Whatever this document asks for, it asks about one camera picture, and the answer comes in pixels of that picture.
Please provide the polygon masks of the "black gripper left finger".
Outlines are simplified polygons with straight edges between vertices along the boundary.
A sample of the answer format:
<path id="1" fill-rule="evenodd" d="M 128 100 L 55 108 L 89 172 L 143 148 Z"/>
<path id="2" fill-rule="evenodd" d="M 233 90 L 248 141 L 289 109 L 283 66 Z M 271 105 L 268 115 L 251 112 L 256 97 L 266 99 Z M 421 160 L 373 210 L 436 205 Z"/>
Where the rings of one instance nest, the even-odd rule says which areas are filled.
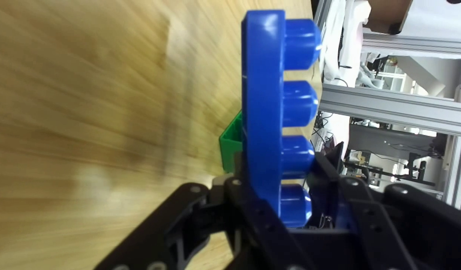
<path id="1" fill-rule="evenodd" d="M 95 270 L 185 270 L 215 232 L 224 232 L 233 258 L 229 270 L 290 270 L 301 250 L 269 202 L 257 195 L 250 165 L 236 156 L 235 172 L 179 186 Z"/>

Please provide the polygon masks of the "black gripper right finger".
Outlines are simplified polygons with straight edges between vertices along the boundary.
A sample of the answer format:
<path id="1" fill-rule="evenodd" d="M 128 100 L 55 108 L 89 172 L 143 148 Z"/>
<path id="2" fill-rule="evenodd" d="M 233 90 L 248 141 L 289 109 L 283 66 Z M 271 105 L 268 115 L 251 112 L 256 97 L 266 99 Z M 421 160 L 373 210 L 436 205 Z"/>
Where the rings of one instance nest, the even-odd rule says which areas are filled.
<path id="1" fill-rule="evenodd" d="M 340 172 L 340 148 L 307 175 L 313 216 L 305 234 L 322 270 L 461 270 L 461 210 L 411 186 L 376 192 Z"/>

